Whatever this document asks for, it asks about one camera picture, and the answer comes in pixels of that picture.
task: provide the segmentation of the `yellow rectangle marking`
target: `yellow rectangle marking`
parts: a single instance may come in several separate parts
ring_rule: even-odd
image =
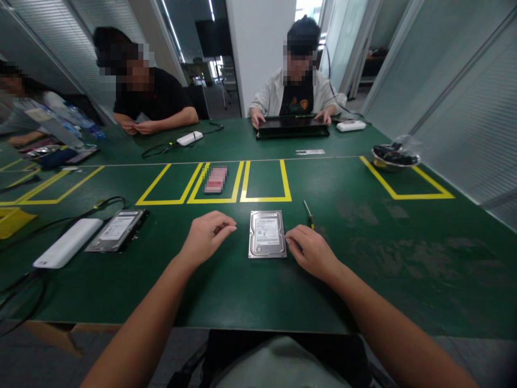
[[[183,191],[183,194],[181,195],[180,199],[168,199],[168,200],[157,200],[157,201],[146,201],[145,198],[149,195],[149,193],[154,189],[154,187],[157,185],[157,183],[162,179],[164,174],[167,172],[169,167],[171,166],[171,163],[166,165],[162,172],[158,174],[154,182],[151,183],[151,185],[147,188],[145,193],[140,197],[140,199],[135,204],[136,206],[142,206],[142,205],[181,205],[183,202],[185,202],[185,198],[187,198],[188,192],[190,191],[190,188],[194,184],[195,178],[197,177],[199,170],[201,170],[202,163],[198,163],[198,166],[196,167],[194,173],[192,174],[192,177],[190,178],[190,181],[188,182],[187,187]]]
[[[436,190],[440,193],[433,194],[397,194],[395,190],[391,188],[391,186],[386,182],[386,180],[379,174],[379,172],[371,165],[371,163],[364,156],[359,156],[362,162],[368,167],[373,176],[377,178],[377,180],[381,183],[381,185],[386,189],[386,191],[391,195],[393,199],[397,200],[406,200],[406,199],[454,199],[454,195],[448,192],[443,188],[438,182],[432,179],[429,175],[423,172],[418,167],[413,167],[420,176],[422,176],[426,181],[428,181]]]
[[[30,170],[31,168],[36,167],[37,165],[38,165],[38,163],[32,163],[32,164],[29,164],[27,167],[25,167],[25,168],[23,169],[23,171]]]
[[[22,202],[19,203],[19,205],[55,205],[60,203],[63,199],[65,199],[70,193],[72,193],[75,189],[80,187],[84,182],[92,178],[94,175],[96,175],[98,172],[100,172],[104,166],[100,166],[95,171],[93,171],[90,175],[88,175],[86,178],[84,178],[82,181],[80,181],[78,184],[73,186],[71,189],[69,189],[67,192],[65,192],[61,197],[58,199],[35,199],[30,200],[30,198],[34,197],[36,194],[40,193],[42,190],[34,193],[30,197],[26,197]]]
[[[18,183],[21,183],[23,181],[26,181],[28,178],[30,178],[31,176],[39,173],[41,171],[41,169],[37,169],[37,170],[34,170],[33,172],[25,175],[24,177],[20,178],[19,180],[17,180],[16,182],[14,183],[11,183],[8,187],[13,187],[13,186],[16,186]]]
[[[201,187],[201,183],[206,177],[208,169],[210,168],[210,162],[205,164],[205,168],[203,172],[199,176],[198,181],[194,186],[194,190],[190,194],[187,203],[188,204],[220,204],[220,203],[236,203],[237,202],[237,194],[239,193],[239,185],[241,183],[242,169],[244,167],[244,162],[239,162],[239,168],[237,169],[237,176],[235,177],[235,184],[233,185],[232,197],[231,198],[209,198],[209,199],[196,199],[195,196],[198,194],[199,188]]]
[[[15,199],[15,200],[9,201],[9,202],[0,202],[0,206],[11,206],[11,205],[21,204],[21,202],[23,202],[25,199],[31,198],[31,197],[35,196],[37,193],[45,190],[52,183],[54,183],[55,181],[63,178],[68,173],[69,173],[69,171],[61,171],[61,172],[57,173],[56,175],[54,175],[53,177],[47,179],[46,181],[44,181],[43,183],[41,183],[39,186],[35,187],[31,191],[23,194],[18,199]]]
[[[12,167],[14,166],[15,164],[21,162],[23,159],[18,159],[18,160],[15,160],[14,162],[12,163],[9,163],[8,165],[5,165],[4,167],[0,168],[0,171],[4,171],[4,170],[7,170],[9,167]]]
[[[282,183],[284,185],[284,197],[266,197],[266,198],[247,198],[249,168],[251,162],[246,162],[246,169],[244,171],[244,180],[242,182],[241,200],[240,202],[291,202],[291,190],[289,189],[289,181],[287,179],[287,172],[285,170],[285,161],[280,159],[280,170],[282,172]]]

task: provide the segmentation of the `plastic bag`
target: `plastic bag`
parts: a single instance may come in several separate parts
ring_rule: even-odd
[[[398,151],[404,156],[418,156],[422,142],[415,139],[412,135],[401,135],[397,137],[390,145],[390,148]]]

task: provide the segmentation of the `metal bowl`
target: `metal bowl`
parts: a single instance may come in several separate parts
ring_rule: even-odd
[[[381,144],[381,146],[389,147],[389,144]],[[405,168],[408,167],[415,167],[418,166],[421,162],[420,155],[417,155],[418,161],[415,164],[410,165],[402,165],[402,164],[395,164],[391,162],[387,162],[384,159],[381,159],[379,156],[375,154],[375,151],[372,148],[372,155],[373,155],[373,161],[372,164],[379,170],[386,171],[386,172],[399,172],[402,171]]]

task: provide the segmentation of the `office room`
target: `office room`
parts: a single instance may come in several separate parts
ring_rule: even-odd
[[[512,0],[0,0],[2,387],[517,382]]]

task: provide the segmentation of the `green table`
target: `green table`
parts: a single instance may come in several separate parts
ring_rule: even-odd
[[[250,211],[280,209],[289,230],[306,224],[305,199],[339,259],[428,333],[515,337],[515,234],[425,167],[378,173],[369,165],[370,149],[387,139],[375,128],[340,133],[332,126],[328,138],[257,141],[248,120],[221,123],[224,130],[192,148],[146,160],[143,150],[179,136],[131,138],[108,128],[101,152],[81,171],[39,171],[40,186],[0,196],[1,206],[17,204],[39,216],[13,238],[112,196],[150,211],[125,253],[81,252],[52,272],[35,320],[123,323],[181,248],[192,219],[219,210],[238,230],[188,283],[176,325],[353,331],[346,306],[291,255],[248,259]],[[7,144],[0,148],[0,187],[34,173]],[[227,186],[221,196],[206,196],[200,176],[214,165],[228,167]],[[27,271],[59,231],[2,254],[0,287]]]

